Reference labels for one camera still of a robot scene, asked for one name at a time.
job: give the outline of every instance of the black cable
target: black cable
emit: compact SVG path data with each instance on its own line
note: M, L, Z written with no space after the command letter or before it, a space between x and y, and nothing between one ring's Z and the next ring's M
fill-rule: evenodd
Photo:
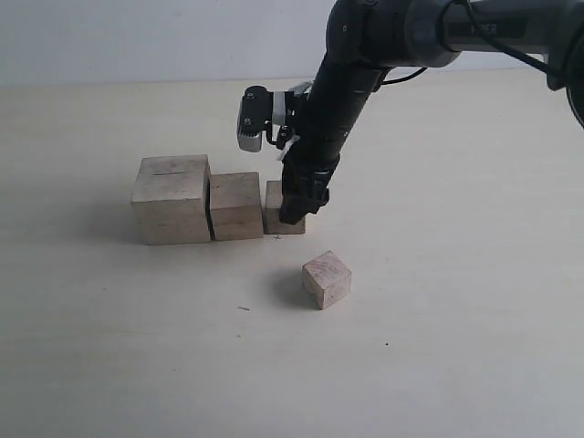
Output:
M536 68L537 70L547 75L553 76L560 80L564 80L564 75L560 71L555 70L545 62L541 62L535 59L534 57L531 57L515 48L512 48L505 43L497 41L495 38L488 35L488 33L485 32L483 26L479 24L478 19L476 18L476 14L473 9L473 5L471 4L471 0L453 0L453 3L455 5L461 5L464 7L464 9L466 9L466 14L468 15L468 18L471 21L471 24L474 26L476 33L492 47L496 48L500 52L505 53L506 55L509 55L510 57L514 57L515 59L518 59L519 61L528 64L533 68Z
M414 78L419 77L427 69L428 69L427 67L420 68L415 73L412 73L410 76L406 76L405 78L397 78L397 79L392 79L392 80L385 80L385 81L381 82L381 84L382 85L401 84L402 82L406 82L408 80L412 80Z

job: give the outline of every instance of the tilted wooden cube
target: tilted wooden cube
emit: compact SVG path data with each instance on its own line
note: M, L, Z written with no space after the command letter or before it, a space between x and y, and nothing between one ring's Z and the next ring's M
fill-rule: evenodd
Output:
M210 195L209 210L216 240L264 237L259 173L212 175Z
M350 270L332 251L302 266L302 284L323 310L347 296L351 278Z
M266 205L264 222L267 235L303 235L307 231L307 219L303 217L297 224L280 222L280 207L282 206L282 182L268 181L266 184Z
M207 213L209 173L206 155L142 160L131 205L147 245L211 241Z

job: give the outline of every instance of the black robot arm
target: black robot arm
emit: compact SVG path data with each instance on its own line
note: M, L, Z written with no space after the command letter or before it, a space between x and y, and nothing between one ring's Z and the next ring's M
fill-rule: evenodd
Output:
M259 151L265 130L284 151L280 219L295 224L328 203L341 149L394 68L443 68L464 51L502 51L547 74L550 89L566 88L582 122L583 30L584 0L338 0L310 89L248 89L240 146Z

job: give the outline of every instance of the small wooden cube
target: small wooden cube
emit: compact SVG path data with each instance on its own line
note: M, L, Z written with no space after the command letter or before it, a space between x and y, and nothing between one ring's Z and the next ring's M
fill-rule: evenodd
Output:
M259 173L212 175L209 210L218 241L264 237Z
M282 182L268 181L266 184L266 206L264 220L267 235L303 235L307 231L307 219L303 217L297 224L280 222L280 207L282 206Z
M302 284L322 310L347 296L351 277L350 270L332 251L302 267Z
M206 155L142 160L131 205L147 245L211 241L209 173Z

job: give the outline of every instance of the white table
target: white table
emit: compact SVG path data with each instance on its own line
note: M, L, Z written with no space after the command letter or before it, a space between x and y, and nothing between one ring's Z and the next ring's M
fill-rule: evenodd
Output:
M307 235L141 245L142 157L278 177L237 149L248 85L0 89L0 436L583 436L565 95L530 70L383 89ZM329 249L353 288L320 312L299 273Z

